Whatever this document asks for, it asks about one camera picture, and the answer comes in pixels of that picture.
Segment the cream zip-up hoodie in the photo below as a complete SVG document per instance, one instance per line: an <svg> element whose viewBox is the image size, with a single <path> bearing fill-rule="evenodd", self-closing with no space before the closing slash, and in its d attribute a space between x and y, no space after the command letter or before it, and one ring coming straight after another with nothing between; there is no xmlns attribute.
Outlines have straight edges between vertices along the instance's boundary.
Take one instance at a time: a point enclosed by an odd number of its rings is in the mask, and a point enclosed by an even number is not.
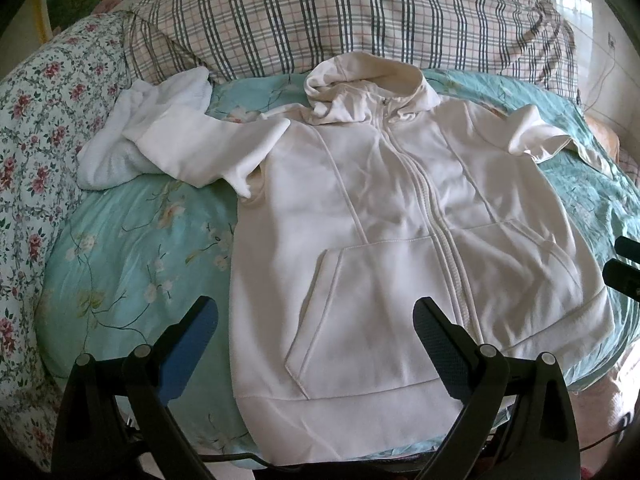
<svg viewBox="0 0 640 480"><path fill-rule="evenodd" d="M499 117L359 52L304 90L245 124L176 105L136 141L165 174L239 195L232 388L268 463L446 434L460 405L414 331L420 298L480 344L563 368L612 332L601 270L538 168L572 139L536 107Z"/></svg>

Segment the white folded towel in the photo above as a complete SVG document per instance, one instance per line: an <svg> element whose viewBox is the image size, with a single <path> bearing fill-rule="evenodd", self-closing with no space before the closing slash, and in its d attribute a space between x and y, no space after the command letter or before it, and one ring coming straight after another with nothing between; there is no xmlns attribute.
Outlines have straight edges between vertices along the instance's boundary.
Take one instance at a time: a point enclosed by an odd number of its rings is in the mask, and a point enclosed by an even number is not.
<svg viewBox="0 0 640 480"><path fill-rule="evenodd" d="M117 98L103 128L80 150L77 184L86 191L103 191L160 170L136 141L176 105L197 113L208 109L213 87L209 71L200 66L175 74L154 86L137 79Z"/></svg>

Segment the plaid checked pillow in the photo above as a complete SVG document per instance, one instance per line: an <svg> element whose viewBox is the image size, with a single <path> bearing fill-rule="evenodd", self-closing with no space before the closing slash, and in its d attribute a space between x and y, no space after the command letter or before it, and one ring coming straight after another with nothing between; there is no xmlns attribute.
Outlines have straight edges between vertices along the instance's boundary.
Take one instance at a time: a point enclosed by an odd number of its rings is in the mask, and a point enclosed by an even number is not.
<svg viewBox="0 0 640 480"><path fill-rule="evenodd" d="M219 82L301 74L362 51L579 96L574 32L550 0L140 0L125 49L151 84L198 65Z"/></svg>

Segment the pink floral quilt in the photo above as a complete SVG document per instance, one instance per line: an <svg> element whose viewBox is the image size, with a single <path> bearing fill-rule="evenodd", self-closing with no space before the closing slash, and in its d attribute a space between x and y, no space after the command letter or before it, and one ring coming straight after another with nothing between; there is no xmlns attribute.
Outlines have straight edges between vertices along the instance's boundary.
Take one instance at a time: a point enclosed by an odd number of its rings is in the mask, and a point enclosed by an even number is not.
<svg viewBox="0 0 640 480"><path fill-rule="evenodd" d="M42 471L51 468L61 393L44 367L36 310L44 269L85 194L77 155L131 79L126 15L90 15L1 81L1 432Z"/></svg>

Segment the teal floral bed sheet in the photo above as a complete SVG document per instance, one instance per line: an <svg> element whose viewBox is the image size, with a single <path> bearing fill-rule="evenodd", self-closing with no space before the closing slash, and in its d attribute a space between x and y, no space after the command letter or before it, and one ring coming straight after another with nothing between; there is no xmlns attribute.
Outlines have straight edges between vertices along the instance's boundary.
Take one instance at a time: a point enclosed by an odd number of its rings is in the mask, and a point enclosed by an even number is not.
<svg viewBox="0 0 640 480"><path fill-rule="evenodd" d="M424 70L442 96L472 101L492 112L538 107L545 122L603 151L572 102L516 79ZM250 78L220 84L206 112L219 119L307 104L304 75ZM602 266L614 257L614 240L639 240L639 185L609 162L602 176L565 150L540 170ZM169 323L179 321L198 296L212 297L218 326L186 391L170 408L199 451L258 454L235 405L228 345L229 282L236 197L222 181L197 190L170 177L147 174L103 192L90 192L65 221L44 274L36 316L44 364L64 389L83 351L96 359L126 356ZM639 338L639 308L610 289L615 328L565 378L570 390L590 387Z"/></svg>

